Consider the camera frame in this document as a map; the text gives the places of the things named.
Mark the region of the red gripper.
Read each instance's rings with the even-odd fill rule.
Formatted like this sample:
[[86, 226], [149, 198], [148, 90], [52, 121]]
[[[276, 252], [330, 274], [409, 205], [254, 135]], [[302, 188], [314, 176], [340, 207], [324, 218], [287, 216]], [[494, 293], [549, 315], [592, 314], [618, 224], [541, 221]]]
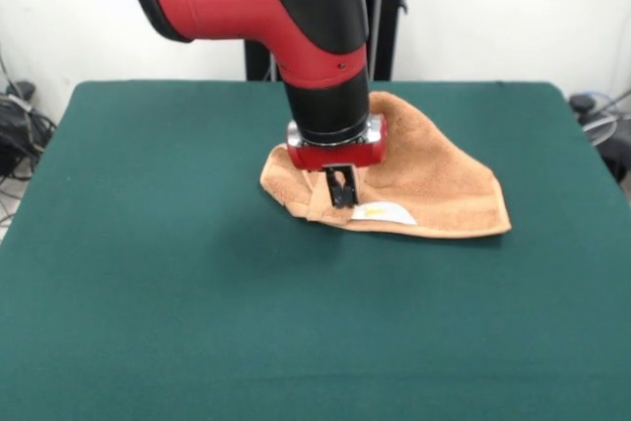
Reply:
[[[356, 168], [381, 163], [386, 156], [386, 118], [370, 114], [362, 133], [354, 140], [341, 144], [316, 145], [301, 134], [295, 121], [287, 127], [286, 148], [295, 168], [303, 171], [324, 170], [326, 184], [334, 208], [353, 208], [356, 205]], [[335, 166], [343, 166], [341, 184]]]

